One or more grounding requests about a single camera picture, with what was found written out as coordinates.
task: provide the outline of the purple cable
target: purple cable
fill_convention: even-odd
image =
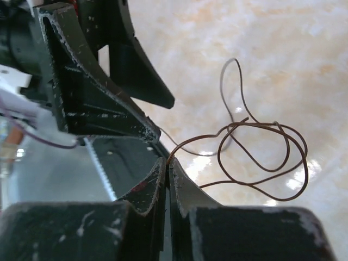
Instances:
[[[0,95],[0,109],[3,110],[6,118],[14,125],[16,126],[18,129],[20,129],[25,135],[28,135],[29,137],[31,137],[32,139],[41,142],[43,144],[46,144],[48,146],[52,146],[52,147],[56,147],[56,148],[63,148],[66,150],[71,150],[73,148],[76,148],[79,145],[79,142],[76,140],[76,142],[73,145],[61,145],[61,144],[57,144],[57,143],[53,143],[51,141],[42,139],[38,136],[36,136],[35,134],[28,132],[26,129],[24,129],[20,124],[18,124],[10,115],[8,109],[6,108],[6,105],[4,103],[4,101],[2,100],[2,97]]]

